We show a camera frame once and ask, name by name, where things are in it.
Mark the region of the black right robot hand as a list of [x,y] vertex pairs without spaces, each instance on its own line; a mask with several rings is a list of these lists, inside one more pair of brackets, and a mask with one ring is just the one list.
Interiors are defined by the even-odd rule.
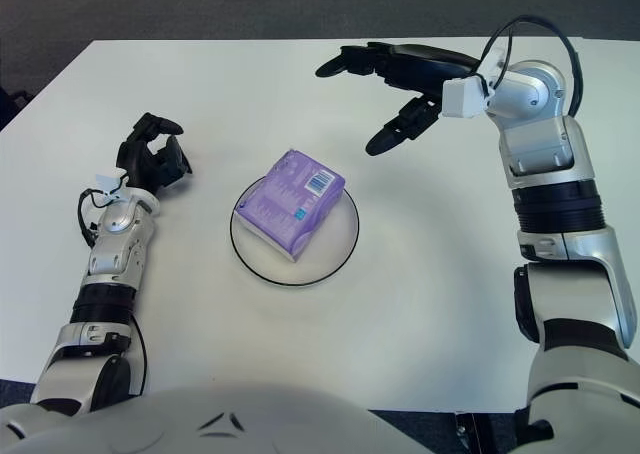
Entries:
[[369,42],[343,46],[315,72],[320,78],[347,72],[375,74],[390,87],[418,94],[403,106],[367,143],[370,156],[383,154],[406,140],[415,140],[439,118],[443,85],[470,75],[478,60],[468,55],[419,44]]

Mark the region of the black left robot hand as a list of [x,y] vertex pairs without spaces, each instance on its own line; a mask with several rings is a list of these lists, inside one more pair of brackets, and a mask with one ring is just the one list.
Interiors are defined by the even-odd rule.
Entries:
[[[121,143],[116,159],[116,166],[128,175],[127,186],[155,195],[185,174],[192,174],[190,162],[177,140],[182,133],[182,127],[174,121],[145,113]],[[168,135],[166,144],[153,153],[148,144],[160,135]]]

